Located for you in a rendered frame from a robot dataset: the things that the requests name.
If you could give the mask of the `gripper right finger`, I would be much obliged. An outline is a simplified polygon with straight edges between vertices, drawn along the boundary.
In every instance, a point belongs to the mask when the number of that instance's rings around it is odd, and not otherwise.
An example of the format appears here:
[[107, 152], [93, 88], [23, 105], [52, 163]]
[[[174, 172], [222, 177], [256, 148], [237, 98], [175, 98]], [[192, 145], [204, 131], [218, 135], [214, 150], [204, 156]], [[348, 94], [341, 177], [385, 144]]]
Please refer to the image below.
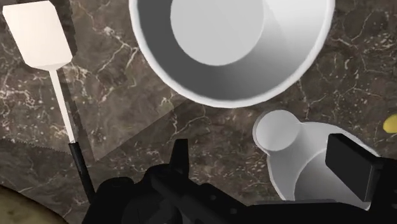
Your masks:
[[378, 157], [341, 133], [328, 136], [326, 166], [362, 202], [369, 217], [397, 224], [397, 160]]

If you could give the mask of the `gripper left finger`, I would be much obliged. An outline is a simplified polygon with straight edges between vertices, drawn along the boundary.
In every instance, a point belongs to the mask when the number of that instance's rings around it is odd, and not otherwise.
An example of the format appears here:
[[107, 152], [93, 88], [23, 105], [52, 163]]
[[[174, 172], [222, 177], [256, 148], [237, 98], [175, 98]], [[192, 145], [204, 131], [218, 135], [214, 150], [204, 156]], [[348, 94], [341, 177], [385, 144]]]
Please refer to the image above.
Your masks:
[[187, 139], [174, 142], [169, 163], [135, 183], [102, 182], [82, 224], [245, 224], [247, 207], [216, 187], [189, 179]]

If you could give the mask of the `yellow fruit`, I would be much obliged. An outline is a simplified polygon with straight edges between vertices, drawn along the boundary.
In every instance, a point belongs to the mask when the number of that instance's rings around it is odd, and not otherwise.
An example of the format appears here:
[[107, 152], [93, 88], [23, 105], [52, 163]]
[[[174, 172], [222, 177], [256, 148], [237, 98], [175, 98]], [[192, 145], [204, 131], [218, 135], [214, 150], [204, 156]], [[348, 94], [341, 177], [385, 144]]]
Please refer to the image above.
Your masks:
[[397, 134], [397, 113], [386, 118], [382, 128], [388, 134]]

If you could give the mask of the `white bottle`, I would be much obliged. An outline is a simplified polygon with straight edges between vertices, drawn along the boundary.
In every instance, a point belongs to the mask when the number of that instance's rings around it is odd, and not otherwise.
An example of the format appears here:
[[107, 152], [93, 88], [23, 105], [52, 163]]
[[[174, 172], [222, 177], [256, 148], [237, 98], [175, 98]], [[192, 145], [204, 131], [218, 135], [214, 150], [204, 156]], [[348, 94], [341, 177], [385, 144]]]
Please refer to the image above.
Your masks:
[[373, 155], [375, 150], [335, 125], [301, 122], [286, 110], [262, 113], [254, 123], [255, 144], [267, 154], [271, 183], [282, 200], [334, 200], [369, 209], [325, 164], [328, 135], [341, 133]]

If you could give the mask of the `olive round plate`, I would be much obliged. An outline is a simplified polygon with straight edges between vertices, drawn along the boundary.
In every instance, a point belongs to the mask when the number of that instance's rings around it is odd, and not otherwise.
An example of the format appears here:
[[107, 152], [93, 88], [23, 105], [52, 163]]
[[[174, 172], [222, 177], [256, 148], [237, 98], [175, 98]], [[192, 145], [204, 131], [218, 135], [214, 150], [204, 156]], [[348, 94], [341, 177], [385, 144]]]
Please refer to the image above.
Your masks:
[[0, 224], [68, 224], [61, 215], [0, 185]]

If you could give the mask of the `large white bowl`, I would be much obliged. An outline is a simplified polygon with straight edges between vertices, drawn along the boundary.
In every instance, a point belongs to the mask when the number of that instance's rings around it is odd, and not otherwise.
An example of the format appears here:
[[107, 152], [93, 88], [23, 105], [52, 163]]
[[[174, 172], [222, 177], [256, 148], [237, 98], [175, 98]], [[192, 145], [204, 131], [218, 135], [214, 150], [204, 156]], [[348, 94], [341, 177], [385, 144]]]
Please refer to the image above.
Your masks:
[[330, 31], [336, 0], [129, 0], [156, 75], [215, 108], [265, 102], [297, 82]]

